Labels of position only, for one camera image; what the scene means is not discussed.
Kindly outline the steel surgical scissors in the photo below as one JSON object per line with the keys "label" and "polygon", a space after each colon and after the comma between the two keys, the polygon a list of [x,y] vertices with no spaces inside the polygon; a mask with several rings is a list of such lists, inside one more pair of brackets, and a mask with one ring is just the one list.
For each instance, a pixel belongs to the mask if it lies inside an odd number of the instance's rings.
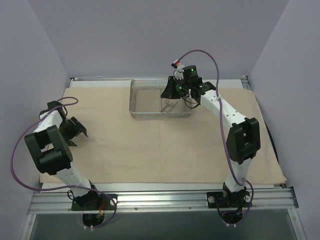
{"label": "steel surgical scissors", "polygon": [[171,112],[174,108],[175,108],[175,106],[177,105],[177,101],[176,102],[171,102],[171,101],[169,101],[168,99],[167,100],[165,100],[165,102],[164,102],[164,106],[160,109],[160,113],[169,113],[169,112]]}

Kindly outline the wire mesh instrument tray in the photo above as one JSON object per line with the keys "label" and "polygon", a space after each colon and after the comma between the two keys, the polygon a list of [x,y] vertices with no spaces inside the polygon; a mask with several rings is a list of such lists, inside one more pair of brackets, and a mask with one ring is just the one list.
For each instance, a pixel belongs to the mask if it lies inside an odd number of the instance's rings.
{"label": "wire mesh instrument tray", "polygon": [[182,99],[169,99],[177,102],[171,112],[160,112],[165,105],[161,93],[165,90],[165,79],[132,80],[130,83],[129,112],[135,119],[188,118],[192,110]]}

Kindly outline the beige cloth wrap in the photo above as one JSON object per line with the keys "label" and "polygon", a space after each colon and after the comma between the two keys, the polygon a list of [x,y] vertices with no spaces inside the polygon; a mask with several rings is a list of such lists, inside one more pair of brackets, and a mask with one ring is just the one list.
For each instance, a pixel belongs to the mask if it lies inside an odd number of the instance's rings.
{"label": "beige cloth wrap", "polygon": [[187,118],[135,119],[128,87],[72,87],[65,101],[87,129],[73,165],[93,183],[212,183],[230,175],[219,120],[203,106]]}

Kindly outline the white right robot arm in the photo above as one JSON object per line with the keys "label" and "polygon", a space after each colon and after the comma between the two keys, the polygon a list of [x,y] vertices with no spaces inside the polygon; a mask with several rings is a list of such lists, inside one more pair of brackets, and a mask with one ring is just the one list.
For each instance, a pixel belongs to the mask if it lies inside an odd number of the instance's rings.
{"label": "white right robot arm", "polygon": [[223,148],[230,175],[224,182],[228,189],[222,193],[223,203],[234,206],[240,201],[239,192],[246,188],[247,174],[252,159],[261,148],[260,124],[248,118],[228,103],[219,92],[219,84],[203,82],[199,77],[192,82],[169,76],[162,99],[183,99],[188,108],[205,107],[219,119]]}

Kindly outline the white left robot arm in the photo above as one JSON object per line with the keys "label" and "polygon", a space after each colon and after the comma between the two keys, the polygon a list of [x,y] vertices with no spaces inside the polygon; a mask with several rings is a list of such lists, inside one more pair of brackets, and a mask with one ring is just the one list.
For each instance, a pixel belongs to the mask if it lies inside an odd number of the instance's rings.
{"label": "white left robot arm", "polygon": [[47,103],[47,109],[39,114],[37,128],[24,137],[37,170],[60,179],[69,186],[72,200],[90,210],[100,206],[101,197],[90,180],[73,166],[70,147],[75,147],[73,138],[87,136],[87,129],[74,116],[67,117],[67,109],[61,102]]}

